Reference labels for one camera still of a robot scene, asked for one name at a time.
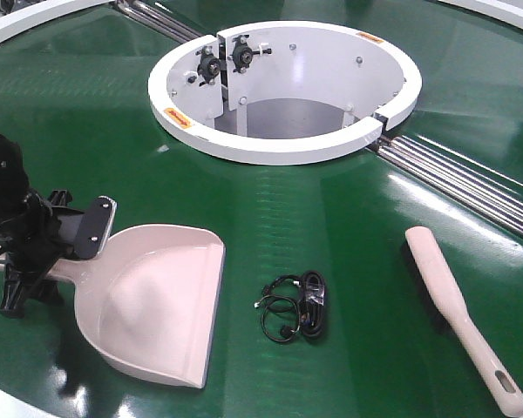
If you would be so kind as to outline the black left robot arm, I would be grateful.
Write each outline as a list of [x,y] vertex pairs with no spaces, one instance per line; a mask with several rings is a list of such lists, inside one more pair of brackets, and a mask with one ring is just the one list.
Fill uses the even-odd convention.
[[44,198],[31,187],[20,146],[0,134],[0,261],[3,297],[0,314],[24,316],[24,304],[33,299],[59,305],[63,299],[49,271],[61,259],[90,260],[105,246],[116,203],[95,198],[86,210],[69,204],[67,190]]

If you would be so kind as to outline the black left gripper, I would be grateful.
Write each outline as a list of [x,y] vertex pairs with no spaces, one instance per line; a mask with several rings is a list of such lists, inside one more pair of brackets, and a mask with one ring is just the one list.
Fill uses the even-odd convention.
[[53,265],[61,258],[93,259],[110,237],[115,200],[98,196],[84,212],[68,206],[71,194],[66,190],[55,190],[52,197],[45,199],[30,189],[23,211],[6,227],[0,314],[7,318],[23,318],[28,300],[62,306],[58,281],[47,279]]

